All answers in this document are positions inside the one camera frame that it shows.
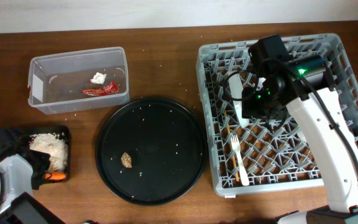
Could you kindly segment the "grey plate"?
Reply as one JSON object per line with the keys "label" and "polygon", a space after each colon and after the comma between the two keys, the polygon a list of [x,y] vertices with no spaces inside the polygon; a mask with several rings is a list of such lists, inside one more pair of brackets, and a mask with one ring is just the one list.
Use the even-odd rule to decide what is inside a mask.
{"label": "grey plate", "polygon": [[[238,74],[233,75],[229,80],[229,89],[231,92],[231,96],[233,98],[242,98],[242,82],[241,78]],[[233,101],[234,109],[236,111],[236,116],[239,122],[239,126],[241,128],[246,128],[250,121],[247,118],[242,117],[242,101]]]}

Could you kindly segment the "rice pile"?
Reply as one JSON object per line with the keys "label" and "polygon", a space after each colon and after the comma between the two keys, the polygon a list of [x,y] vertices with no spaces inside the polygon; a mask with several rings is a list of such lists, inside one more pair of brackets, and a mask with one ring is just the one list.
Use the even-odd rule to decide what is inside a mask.
{"label": "rice pile", "polygon": [[67,168],[68,145],[59,137],[54,133],[31,135],[30,150],[50,155],[50,172],[63,172]]}

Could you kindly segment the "wooden chopstick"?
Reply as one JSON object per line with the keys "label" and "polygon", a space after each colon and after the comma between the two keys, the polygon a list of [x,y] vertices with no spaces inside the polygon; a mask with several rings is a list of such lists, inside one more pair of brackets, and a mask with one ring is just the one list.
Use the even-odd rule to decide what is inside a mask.
{"label": "wooden chopstick", "polygon": [[[226,110],[224,111],[224,115],[225,115],[225,118],[228,118]],[[230,133],[231,133],[231,130],[230,130],[229,124],[226,125],[226,129],[227,129],[227,133],[230,134]],[[232,156],[233,168],[236,169],[236,168],[237,168],[236,155],[235,155],[235,153],[234,153],[234,150],[233,150],[233,148],[232,148],[232,144],[231,144],[231,143],[230,143],[230,147],[231,147],[231,151],[233,151],[233,156]],[[238,171],[236,171],[234,175],[235,175],[235,178],[236,178],[236,182],[239,182],[239,174],[238,174]]]}

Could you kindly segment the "orange carrot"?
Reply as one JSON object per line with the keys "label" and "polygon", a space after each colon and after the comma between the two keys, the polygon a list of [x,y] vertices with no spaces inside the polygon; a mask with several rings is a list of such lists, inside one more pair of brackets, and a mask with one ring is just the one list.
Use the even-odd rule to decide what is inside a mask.
{"label": "orange carrot", "polygon": [[67,175],[63,172],[48,172],[46,173],[44,179],[52,180],[52,181],[63,181],[65,180]]}

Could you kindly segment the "white plastic fork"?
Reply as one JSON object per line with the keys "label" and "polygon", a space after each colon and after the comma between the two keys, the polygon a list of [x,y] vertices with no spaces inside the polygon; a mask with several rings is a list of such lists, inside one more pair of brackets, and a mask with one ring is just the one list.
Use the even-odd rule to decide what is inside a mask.
{"label": "white plastic fork", "polygon": [[239,138],[235,134],[231,137],[231,147],[236,155],[237,166],[239,168],[240,182],[243,186],[249,186],[249,178],[241,156],[241,145],[239,142]]}

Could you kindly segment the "white tissue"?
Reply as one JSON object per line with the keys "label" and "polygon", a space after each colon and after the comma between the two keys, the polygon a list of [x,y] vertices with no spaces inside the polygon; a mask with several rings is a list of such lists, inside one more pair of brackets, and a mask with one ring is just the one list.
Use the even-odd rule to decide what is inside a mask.
{"label": "white tissue", "polygon": [[102,85],[105,82],[106,74],[96,72],[93,78],[90,80],[91,83]]}

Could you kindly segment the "brown nut shell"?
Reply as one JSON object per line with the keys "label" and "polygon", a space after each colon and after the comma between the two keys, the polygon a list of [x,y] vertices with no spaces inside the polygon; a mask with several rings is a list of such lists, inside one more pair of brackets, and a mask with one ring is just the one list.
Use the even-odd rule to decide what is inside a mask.
{"label": "brown nut shell", "polygon": [[127,152],[122,154],[121,163],[125,168],[132,168],[132,158]]}

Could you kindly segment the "red snack wrapper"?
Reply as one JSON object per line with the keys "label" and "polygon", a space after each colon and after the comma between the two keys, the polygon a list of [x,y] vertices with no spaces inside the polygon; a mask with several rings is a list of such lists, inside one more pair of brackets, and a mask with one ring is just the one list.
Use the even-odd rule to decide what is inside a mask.
{"label": "red snack wrapper", "polygon": [[119,93],[119,87],[115,84],[115,82],[111,82],[110,84],[97,89],[90,90],[82,90],[82,93],[88,96],[106,96],[113,95]]}

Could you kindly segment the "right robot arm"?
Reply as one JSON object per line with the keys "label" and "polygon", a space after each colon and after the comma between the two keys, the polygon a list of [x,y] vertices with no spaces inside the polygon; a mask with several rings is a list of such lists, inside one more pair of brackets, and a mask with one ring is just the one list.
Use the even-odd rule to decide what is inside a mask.
{"label": "right robot arm", "polygon": [[292,59],[272,35],[248,53],[256,83],[242,94],[242,117],[269,120],[290,115],[317,163],[328,204],[293,212],[277,223],[358,223],[358,147],[340,107],[333,75],[322,56]]}

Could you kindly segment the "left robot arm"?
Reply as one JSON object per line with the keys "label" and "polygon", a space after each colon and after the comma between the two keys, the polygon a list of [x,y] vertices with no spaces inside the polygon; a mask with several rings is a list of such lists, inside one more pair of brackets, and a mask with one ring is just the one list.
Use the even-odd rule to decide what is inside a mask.
{"label": "left robot arm", "polygon": [[0,129],[0,223],[61,223],[34,191],[67,179],[68,156],[62,133]]}

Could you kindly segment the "grey dishwasher rack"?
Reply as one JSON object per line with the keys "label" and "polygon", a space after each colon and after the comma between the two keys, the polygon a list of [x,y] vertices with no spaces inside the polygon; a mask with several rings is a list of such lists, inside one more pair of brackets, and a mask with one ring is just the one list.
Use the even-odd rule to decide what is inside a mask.
{"label": "grey dishwasher rack", "polygon": [[[291,58],[322,56],[329,66],[343,116],[358,146],[358,83],[340,37],[315,34],[283,39]],[[255,75],[241,74],[252,66],[248,53],[252,42],[209,44],[200,47],[196,63],[200,100],[206,121],[209,159],[214,191],[221,197],[320,187],[323,180],[313,155],[295,120],[249,119],[241,128],[233,101],[227,98],[233,72],[242,86],[254,86]],[[227,133],[229,124],[231,133]],[[249,186],[236,182],[230,143],[237,135]]]}

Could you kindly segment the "black rectangular tray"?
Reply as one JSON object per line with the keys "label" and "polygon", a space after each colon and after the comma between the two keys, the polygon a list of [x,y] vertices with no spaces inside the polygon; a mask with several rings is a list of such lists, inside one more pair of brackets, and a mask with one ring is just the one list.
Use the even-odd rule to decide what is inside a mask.
{"label": "black rectangular tray", "polygon": [[[71,144],[71,136],[69,129],[66,126],[39,126],[39,127],[22,127],[22,128],[35,128],[40,129],[39,134],[54,133],[59,134],[60,139],[63,139],[69,146]],[[59,181],[46,180],[45,184],[58,183]]]}

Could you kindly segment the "clear plastic bin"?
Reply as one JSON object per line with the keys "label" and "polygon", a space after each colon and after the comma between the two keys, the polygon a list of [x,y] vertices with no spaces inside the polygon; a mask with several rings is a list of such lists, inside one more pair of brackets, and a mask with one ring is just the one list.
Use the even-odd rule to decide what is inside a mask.
{"label": "clear plastic bin", "polygon": [[[106,74],[102,85],[91,83],[96,72]],[[111,82],[119,93],[88,96],[82,90],[102,88]],[[30,61],[28,104],[45,114],[124,105],[129,102],[129,72],[122,47],[81,50],[34,57]]]}

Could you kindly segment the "black round tray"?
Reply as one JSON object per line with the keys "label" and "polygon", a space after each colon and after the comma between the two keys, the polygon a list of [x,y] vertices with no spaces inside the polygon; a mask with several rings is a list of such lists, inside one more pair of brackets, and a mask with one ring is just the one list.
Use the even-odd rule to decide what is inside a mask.
{"label": "black round tray", "polygon": [[[127,152],[132,168],[121,156]],[[207,161],[204,127],[192,111],[166,98],[143,98],[117,110],[95,145],[96,167],[108,189],[138,205],[161,205],[186,194]]]}

